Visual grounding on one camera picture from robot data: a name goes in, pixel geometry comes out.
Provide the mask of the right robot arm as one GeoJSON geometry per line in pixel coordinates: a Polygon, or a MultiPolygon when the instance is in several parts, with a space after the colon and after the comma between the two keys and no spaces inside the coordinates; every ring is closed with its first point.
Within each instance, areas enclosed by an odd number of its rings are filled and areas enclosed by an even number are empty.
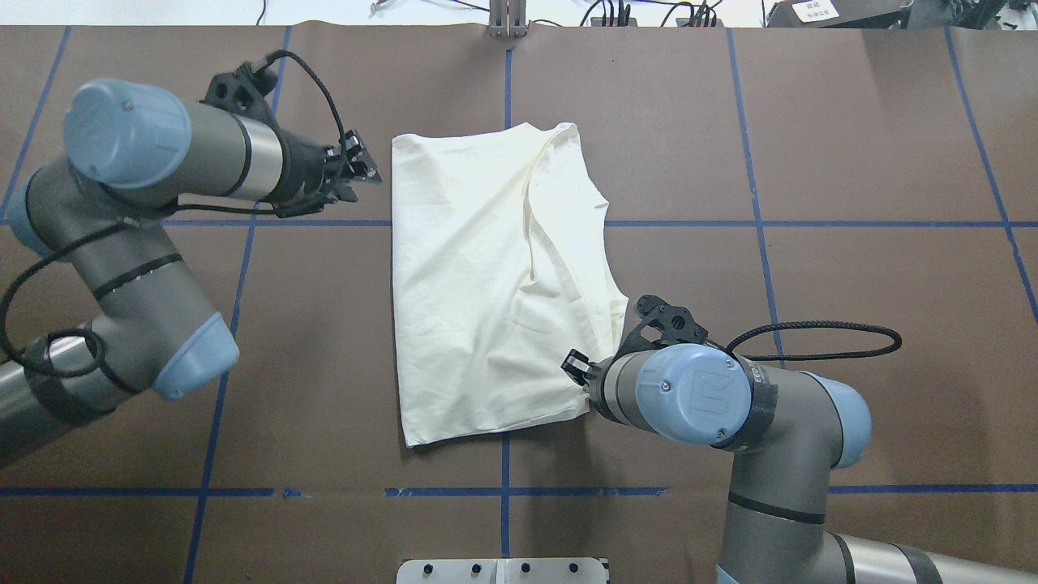
{"type": "Polygon", "coordinates": [[[720,346],[685,307],[653,295],[612,356],[568,352],[561,370],[586,389],[602,417],[687,446],[731,452],[719,583],[1034,583],[1034,573],[857,539],[826,529],[830,474],[870,444],[868,404],[848,384],[774,368],[739,354],[778,330],[861,330],[885,347],[821,354],[823,361],[892,354],[896,330],[834,319],[772,323],[720,346]]]}

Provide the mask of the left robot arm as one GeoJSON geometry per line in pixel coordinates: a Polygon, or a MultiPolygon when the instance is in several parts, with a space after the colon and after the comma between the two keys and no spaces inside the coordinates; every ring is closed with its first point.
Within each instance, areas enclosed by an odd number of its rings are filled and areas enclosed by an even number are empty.
{"type": "Polygon", "coordinates": [[[2,335],[2,463],[92,425],[152,391],[168,402],[223,376],[238,345],[162,222],[183,195],[229,197],[249,215],[286,218],[356,202],[353,182],[379,183],[359,133],[345,129],[325,85],[335,143],[279,126],[268,96],[279,49],[212,78],[204,99],[120,79],[85,83],[64,116],[64,152],[10,202],[12,233],[38,261],[2,296],[57,262],[74,267],[100,314],[15,347],[2,335]]]}

